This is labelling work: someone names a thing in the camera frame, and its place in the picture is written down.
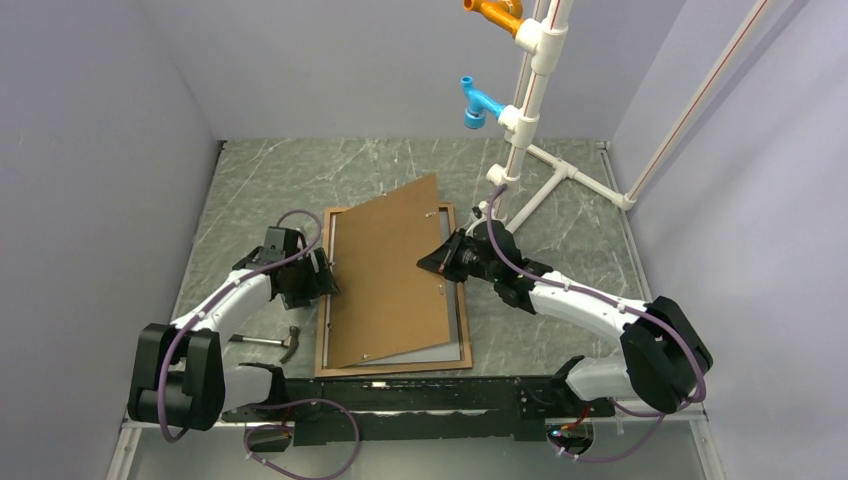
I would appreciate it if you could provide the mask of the brown wooden picture frame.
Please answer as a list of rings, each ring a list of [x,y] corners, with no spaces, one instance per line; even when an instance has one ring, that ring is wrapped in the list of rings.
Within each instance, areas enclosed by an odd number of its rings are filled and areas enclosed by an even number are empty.
[[[471,368],[472,342],[465,287],[463,284],[447,282],[444,284],[444,290],[448,293],[449,322],[452,326],[449,342],[341,368],[327,366],[332,297],[322,296],[318,303],[314,376],[339,378]]]

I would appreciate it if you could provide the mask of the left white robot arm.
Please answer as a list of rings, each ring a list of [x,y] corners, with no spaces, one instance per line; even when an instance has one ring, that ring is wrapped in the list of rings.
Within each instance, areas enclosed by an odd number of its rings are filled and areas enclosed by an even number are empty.
[[[263,244],[237,261],[224,283],[168,324],[142,329],[136,346],[127,414],[171,433],[206,431],[222,413],[248,407],[264,420],[287,406],[279,366],[257,362],[227,368],[224,348],[257,310],[281,299],[285,309],[337,293],[325,250],[297,230],[271,226]]]

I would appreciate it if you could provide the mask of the glossy photo white borders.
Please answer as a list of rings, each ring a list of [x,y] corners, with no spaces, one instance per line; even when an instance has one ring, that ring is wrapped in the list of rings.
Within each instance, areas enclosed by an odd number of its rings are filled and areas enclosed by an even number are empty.
[[[338,215],[343,212],[345,209],[335,209],[333,211],[328,211],[329,220],[326,220],[326,226],[329,226],[329,246],[324,247],[326,253],[328,254],[329,260],[332,264],[334,264],[334,245],[335,245],[335,230]],[[453,207],[452,206],[442,206],[440,207],[440,230],[442,240],[446,240],[453,231],[454,220],[453,220]],[[351,367],[358,366],[395,366],[401,364],[423,364],[428,362],[444,362],[444,361],[457,361],[461,360],[461,343],[460,343],[460,325],[459,325],[459,307],[460,300],[458,294],[458,287],[456,283],[445,281],[442,284],[440,290],[445,296],[447,310],[448,310],[448,327],[449,327],[449,340],[448,342],[436,344],[428,347],[423,347],[420,349],[393,354],[387,357],[383,357],[380,359],[368,360],[365,359],[358,364],[351,365]],[[340,295],[336,295],[333,297],[325,296],[324,297],[324,306],[325,313],[324,315],[324,324],[323,333],[324,340],[322,340],[322,362],[321,366],[326,368],[328,367],[329,361],[329,333],[330,333],[330,316],[332,309],[332,300],[338,298]]]

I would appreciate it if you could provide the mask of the brown cardboard backing board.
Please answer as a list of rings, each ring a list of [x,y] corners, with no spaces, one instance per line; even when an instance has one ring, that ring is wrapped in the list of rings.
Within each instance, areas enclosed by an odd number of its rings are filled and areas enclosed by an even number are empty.
[[[442,244],[433,174],[334,217],[328,367],[447,344],[447,289],[418,261]]]

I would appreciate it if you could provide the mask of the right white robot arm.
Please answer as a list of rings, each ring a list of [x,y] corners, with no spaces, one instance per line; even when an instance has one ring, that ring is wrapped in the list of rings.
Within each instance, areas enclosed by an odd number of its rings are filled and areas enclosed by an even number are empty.
[[[641,400],[658,415],[673,414],[705,396],[713,358],[668,297],[637,301],[576,282],[524,256],[500,221],[453,231],[416,265],[455,283],[485,280],[513,308],[565,320],[618,344],[617,355],[575,356],[551,376],[550,402],[564,415],[625,398]]]

